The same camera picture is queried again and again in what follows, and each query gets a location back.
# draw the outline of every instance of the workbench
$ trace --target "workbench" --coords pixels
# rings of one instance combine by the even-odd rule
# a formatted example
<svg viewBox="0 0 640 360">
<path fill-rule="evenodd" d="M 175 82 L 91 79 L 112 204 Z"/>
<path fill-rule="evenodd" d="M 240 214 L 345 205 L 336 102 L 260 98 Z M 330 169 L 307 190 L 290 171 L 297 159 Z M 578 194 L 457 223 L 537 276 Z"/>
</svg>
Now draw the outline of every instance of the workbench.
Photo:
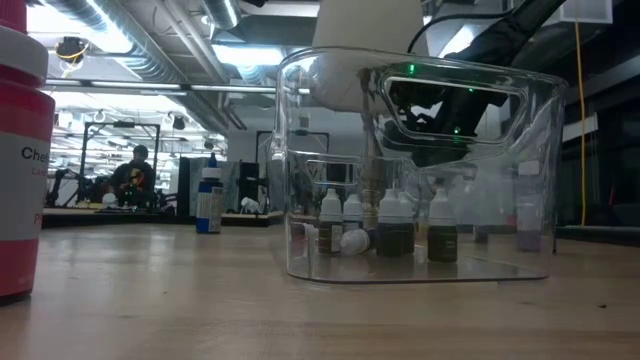
<svg viewBox="0 0 640 360">
<path fill-rule="evenodd" d="M 44 230 L 0 359 L 637 359 L 640 249 L 560 240 L 521 282 L 326 285 L 288 276 L 282 227 Z"/>
</svg>

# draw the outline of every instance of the clear plastic bin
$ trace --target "clear plastic bin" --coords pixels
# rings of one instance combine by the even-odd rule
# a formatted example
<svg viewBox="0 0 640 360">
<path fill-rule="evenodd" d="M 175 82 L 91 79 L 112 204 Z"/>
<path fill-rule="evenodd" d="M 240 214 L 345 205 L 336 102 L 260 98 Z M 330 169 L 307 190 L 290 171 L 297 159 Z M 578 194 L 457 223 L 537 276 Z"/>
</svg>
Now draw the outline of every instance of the clear plastic bin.
<svg viewBox="0 0 640 360">
<path fill-rule="evenodd" d="M 565 89 L 547 75 L 370 50 L 287 58 L 268 171 L 284 177 L 270 193 L 285 198 L 289 274 L 351 283 L 546 277 Z M 357 225 L 346 223 L 360 216 L 344 206 L 352 194 L 362 202 Z"/>
</svg>

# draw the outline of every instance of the red cylinder container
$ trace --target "red cylinder container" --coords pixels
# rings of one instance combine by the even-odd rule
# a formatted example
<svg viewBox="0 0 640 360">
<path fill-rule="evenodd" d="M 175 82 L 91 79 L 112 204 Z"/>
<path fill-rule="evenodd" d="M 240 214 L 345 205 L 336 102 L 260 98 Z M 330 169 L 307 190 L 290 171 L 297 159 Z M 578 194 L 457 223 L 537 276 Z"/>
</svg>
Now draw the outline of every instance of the red cylinder container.
<svg viewBox="0 0 640 360">
<path fill-rule="evenodd" d="M 37 90 L 47 51 L 25 35 L 24 19 L 7 15 L 25 13 L 6 5 L 11 2 L 0 7 L 0 304 L 33 288 L 55 108 Z M 23 0 L 15 3 L 24 7 Z"/>
</svg>

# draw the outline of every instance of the man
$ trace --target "man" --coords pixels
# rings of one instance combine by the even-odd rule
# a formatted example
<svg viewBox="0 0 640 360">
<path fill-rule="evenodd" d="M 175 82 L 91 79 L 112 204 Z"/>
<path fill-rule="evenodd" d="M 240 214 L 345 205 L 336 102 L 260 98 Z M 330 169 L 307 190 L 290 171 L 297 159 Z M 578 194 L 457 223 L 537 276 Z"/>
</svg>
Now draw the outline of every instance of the man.
<svg viewBox="0 0 640 360">
<path fill-rule="evenodd" d="M 111 176 L 111 186 L 118 197 L 120 206 L 124 203 L 145 206 L 152 202 L 156 174 L 145 160 L 149 157 L 149 149 L 144 145 L 133 148 L 133 160 L 118 166 Z"/>
</svg>

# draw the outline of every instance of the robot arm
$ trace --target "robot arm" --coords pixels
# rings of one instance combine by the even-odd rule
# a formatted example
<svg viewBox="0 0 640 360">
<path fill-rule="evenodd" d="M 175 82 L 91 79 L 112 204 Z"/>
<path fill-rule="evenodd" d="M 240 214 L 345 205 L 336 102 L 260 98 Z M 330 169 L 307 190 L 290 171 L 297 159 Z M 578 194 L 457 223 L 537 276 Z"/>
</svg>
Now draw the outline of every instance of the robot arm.
<svg viewBox="0 0 640 360">
<path fill-rule="evenodd" d="M 465 50 L 449 54 L 446 58 L 510 66 L 527 41 L 564 2 L 565 0 L 525 0 L 509 15 L 478 35 Z M 395 105 L 405 112 L 410 111 L 413 105 L 428 109 L 442 102 L 436 117 L 428 119 L 422 131 L 470 137 L 475 136 L 475 129 L 487 106 L 502 105 L 506 100 L 502 94 L 486 91 L 469 92 L 461 88 L 442 90 L 440 86 L 430 84 L 398 83 L 392 87 L 391 91 L 395 95 L 393 97 Z M 391 138 L 394 138 L 394 133 L 396 133 L 396 139 L 400 135 L 397 129 L 387 130 Z M 406 137 L 398 142 L 412 144 L 411 139 Z M 420 152 L 414 154 L 414 161 L 422 167 L 460 160 L 466 152 L 459 150 L 441 150 L 447 154 L 435 154 L 433 150 L 429 152 L 430 154 Z"/>
</svg>

